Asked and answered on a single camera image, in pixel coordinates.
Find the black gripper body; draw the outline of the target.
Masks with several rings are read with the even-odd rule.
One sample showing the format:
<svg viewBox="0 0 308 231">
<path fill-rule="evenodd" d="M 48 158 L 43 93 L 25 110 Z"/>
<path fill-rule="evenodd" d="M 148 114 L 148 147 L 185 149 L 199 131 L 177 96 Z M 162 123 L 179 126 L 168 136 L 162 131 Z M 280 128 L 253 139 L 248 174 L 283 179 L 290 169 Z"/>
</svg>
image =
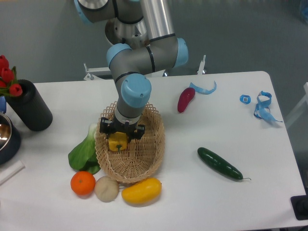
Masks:
<svg viewBox="0 0 308 231">
<path fill-rule="evenodd" d="M 104 134 L 123 132 L 126 133 L 127 136 L 140 140 L 145 134 L 145 125 L 137 125 L 137 123 L 130 124 L 129 121 L 122 123 L 117 118 L 109 120 L 106 117 L 102 117 L 100 119 L 99 132 Z"/>
</svg>

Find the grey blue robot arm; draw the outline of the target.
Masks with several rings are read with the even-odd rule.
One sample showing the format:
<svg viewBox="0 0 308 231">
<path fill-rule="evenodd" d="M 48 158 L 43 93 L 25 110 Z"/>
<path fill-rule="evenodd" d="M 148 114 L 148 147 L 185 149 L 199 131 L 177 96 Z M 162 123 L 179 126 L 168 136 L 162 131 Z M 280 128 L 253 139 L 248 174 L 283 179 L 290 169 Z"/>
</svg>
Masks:
<svg viewBox="0 0 308 231">
<path fill-rule="evenodd" d="M 118 101 L 112 120 L 100 121 L 100 133 L 108 138 L 116 132 L 128 140 L 139 140 L 145 125 L 140 116 L 150 99 L 152 86 L 146 75 L 187 63 L 186 42 L 178 38 L 166 0 L 77 0 L 79 16 L 90 24 L 100 21 L 133 26 L 133 36 L 141 39 L 134 48 L 129 37 L 118 37 L 106 53 Z"/>
</svg>

